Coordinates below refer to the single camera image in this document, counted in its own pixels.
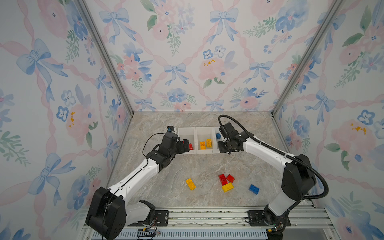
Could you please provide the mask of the yellow curved lego brick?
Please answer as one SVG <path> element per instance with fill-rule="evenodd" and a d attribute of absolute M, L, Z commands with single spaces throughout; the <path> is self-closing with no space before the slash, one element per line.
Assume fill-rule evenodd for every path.
<path fill-rule="evenodd" d="M 205 142 L 200 142 L 200 149 L 205 150 L 206 149 L 206 143 Z"/>

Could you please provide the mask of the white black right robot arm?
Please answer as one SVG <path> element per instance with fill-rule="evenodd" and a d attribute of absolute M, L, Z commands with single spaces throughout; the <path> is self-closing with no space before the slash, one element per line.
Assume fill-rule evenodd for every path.
<path fill-rule="evenodd" d="M 221 124 L 219 131 L 224 138 L 218 142 L 221 153 L 246 152 L 280 172 L 281 189 L 264 208 L 262 220 L 269 226 L 284 224 L 289 212 L 304 200 L 317 183 L 315 174 L 309 169 L 311 165 L 307 157 L 283 152 L 245 130 L 239 133 L 231 123 Z"/>

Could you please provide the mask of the white three-compartment bin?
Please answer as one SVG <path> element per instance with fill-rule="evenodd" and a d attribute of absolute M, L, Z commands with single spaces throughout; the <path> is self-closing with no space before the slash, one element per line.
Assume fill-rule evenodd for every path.
<path fill-rule="evenodd" d="M 177 128 L 176 133 L 181 140 L 188 139 L 190 144 L 193 145 L 193 150 L 190 150 L 187 154 L 219 154 L 218 142 L 223 141 L 224 138 L 221 135 L 220 139 L 216 138 L 216 133 L 220 133 L 219 127 L 185 127 Z M 212 140 L 213 147 L 211 149 L 200 149 L 200 142 L 205 142 L 207 139 Z"/>

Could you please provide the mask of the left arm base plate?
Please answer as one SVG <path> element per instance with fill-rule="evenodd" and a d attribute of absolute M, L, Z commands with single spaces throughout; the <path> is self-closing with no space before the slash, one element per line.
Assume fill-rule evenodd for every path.
<path fill-rule="evenodd" d="M 149 216 L 141 222 L 135 222 L 129 227 L 167 227 L 169 222 L 169 211 L 168 210 L 155 210 L 150 212 Z"/>

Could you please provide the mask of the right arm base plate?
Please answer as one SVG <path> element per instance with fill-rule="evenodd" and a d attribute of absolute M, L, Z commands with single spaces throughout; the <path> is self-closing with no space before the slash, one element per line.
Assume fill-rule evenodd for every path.
<path fill-rule="evenodd" d="M 266 214 L 263 210 L 247 211 L 245 222 L 251 227 L 290 227 L 290 210 L 285 211 L 281 216 L 276 217 L 273 214 Z"/>

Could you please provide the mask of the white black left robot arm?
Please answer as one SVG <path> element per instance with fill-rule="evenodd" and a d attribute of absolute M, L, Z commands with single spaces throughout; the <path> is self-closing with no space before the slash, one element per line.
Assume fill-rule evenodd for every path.
<path fill-rule="evenodd" d="M 103 240 L 115 239 L 123 228 L 131 224 L 153 226 L 156 207 L 145 200 L 129 205 L 133 195 L 147 181 L 166 168 L 176 155 L 190 151 L 190 142 L 175 132 L 163 134 L 162 142 L 145 155 L 142 163 L 124 179 L 109 188 L 100 187 L 92 197 L 86 225 L 101 235 Z"/>

